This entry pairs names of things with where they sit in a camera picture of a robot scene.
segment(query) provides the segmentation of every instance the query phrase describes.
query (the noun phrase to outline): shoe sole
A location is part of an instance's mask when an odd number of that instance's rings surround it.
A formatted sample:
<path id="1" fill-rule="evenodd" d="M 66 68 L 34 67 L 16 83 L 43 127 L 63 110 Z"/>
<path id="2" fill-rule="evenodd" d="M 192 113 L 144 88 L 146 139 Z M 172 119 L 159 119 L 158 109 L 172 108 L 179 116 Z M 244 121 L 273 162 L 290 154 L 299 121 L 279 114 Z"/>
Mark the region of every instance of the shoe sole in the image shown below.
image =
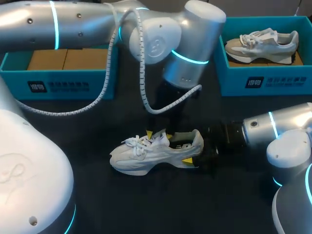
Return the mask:
<path id="1" fill-rule="evenodd" d="M 190 157 L 196 157 L 196 156 L 199 156 L 201 155 L 201 153 L 199 154 L 194 154 Z M 185 164 L 183 163 L 181 160 L 175 160 L 175 161 L 168 161 L 167 163 L 177 167 L 177 168 L 183 168 L 183 169 L 191 169 L 191 168 L 197 168 L 195 166 L 192 166 L 192 165 L 188 165 L 188 164 Z M 121 169 L 118 169 L 116 167 L 114 167 L 113 165 L 111 165 L 116 171 L 119 171 L 123 174 L 126 174 L 126 175 L 130 175 L 130 176 L 145 176 L 146 174 L 149 173 L 149 171 L 155 167 L 157 164 L 153 164 L 153 165 L 145 165 L 145 166 L 142 166 L 142 167 L 139 167 L 139 168 L 135 168 L 133 170 L 121 170 Z"/>
<path id="2" fill-rule="evenodd" d="M 230 54 L 226 52 L 229 56 L 236 59 L 237 61 L 243 62 L 243 63 L 251 63 L 255 59 L 268 59 L 272 62 L 281 63 L 281 64 L 292 64 L 292 57 L 291 56 L 285 56 L 285 55 L 266 55 L 266 56 L 256 56 L 256 57 L 241 57 L 237 55 Z"/>

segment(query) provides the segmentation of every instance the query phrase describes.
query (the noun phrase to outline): shoe tongue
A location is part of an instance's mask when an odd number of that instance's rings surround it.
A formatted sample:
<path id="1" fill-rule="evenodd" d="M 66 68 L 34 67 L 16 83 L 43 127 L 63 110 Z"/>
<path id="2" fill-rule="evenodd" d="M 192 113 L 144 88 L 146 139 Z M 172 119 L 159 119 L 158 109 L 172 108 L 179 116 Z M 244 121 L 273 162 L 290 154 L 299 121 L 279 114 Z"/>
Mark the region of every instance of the shoe tongue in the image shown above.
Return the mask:
<path id="1" fill-rule="evenodd" d="M 277 35 L 277 31 L 270 31 L 270 32 L 267 32 L 263 35 L 260 35 L 259 38 L 261 40 L 267 40 L 267 39 L 271 39 L 273 38 L 276 42 L 277 42 L 277 39 L 278 39 L 278 35 Z"/>
<path id="2" fill-rule="evenodd" d="M 152 138 L 154 139 L 152 142 L 152 146 L 155 145 L 165 145 L 165 146 L 169 146 L 170 145 L 170 141 L 167 138 L 167 134 L 165 130 L 161 130 L 158 133 L 155 133 Z"/>

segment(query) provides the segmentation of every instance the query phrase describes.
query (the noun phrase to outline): shoelace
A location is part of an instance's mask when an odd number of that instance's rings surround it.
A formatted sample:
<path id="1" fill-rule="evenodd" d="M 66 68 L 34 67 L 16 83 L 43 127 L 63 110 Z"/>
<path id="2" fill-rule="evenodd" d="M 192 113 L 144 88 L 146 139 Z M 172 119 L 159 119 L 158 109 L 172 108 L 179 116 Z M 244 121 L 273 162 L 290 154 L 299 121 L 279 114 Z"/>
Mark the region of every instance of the shoelace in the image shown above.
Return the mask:
<path id="1" fill-rule="evenodd" d="M 262 43 L 261 39 L 258 36 L 255 36 L 259 31 L 250 33 L 249 35 L 240 35 L 239 39 L 243 45 L 255 45 L 256 43 Z"/>
<path id="2" fill-rule="evenodd" d="M 136 135 L 136 137 L 128 138 L 122 141 L 121 143 L 125 143 L 126 145 L 132 147 L 134 155 L 141 156 L 145 154 L 147 151 L 153 151 L 150 148 L 153 141 L 154 141 L 153 138 L 149 140 L 147 136 L 139 138 L 139 136 Z"/>

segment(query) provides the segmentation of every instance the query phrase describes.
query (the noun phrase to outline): beige sneaker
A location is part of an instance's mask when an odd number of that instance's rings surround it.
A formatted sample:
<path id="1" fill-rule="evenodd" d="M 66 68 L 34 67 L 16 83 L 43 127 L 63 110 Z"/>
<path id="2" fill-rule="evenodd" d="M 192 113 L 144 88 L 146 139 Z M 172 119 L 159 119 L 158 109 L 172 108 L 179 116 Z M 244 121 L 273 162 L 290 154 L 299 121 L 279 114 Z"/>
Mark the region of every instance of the beige sneaker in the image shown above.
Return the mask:
<path id="1" fill-rule="evenodd" d="M 291 64 L 298 43 L 299 35 L 296 31 L 282 34 L 268 28 L 228 41 L 225 51 L 230 57 L 243 63 L 264 58 L 272 62 Z"/>

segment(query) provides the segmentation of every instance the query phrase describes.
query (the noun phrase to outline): logo on box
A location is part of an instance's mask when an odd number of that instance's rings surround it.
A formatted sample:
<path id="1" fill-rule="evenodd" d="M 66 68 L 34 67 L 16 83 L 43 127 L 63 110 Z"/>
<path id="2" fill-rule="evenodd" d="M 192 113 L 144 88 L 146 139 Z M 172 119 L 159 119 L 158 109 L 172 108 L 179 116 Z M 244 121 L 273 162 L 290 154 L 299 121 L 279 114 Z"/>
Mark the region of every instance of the logo on box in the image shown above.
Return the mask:
<path id="1" fill-rule="evenodd" d="M 32 93 L 46 93 L 47 89 L 42 81 L 28 81 L 28 86 Z"/>
<path id="2" fill-rule="evenodd" d="M 258 89 L 261 87 L 264 77 L 249 77 L 246 83 L 246 89 Z"/>

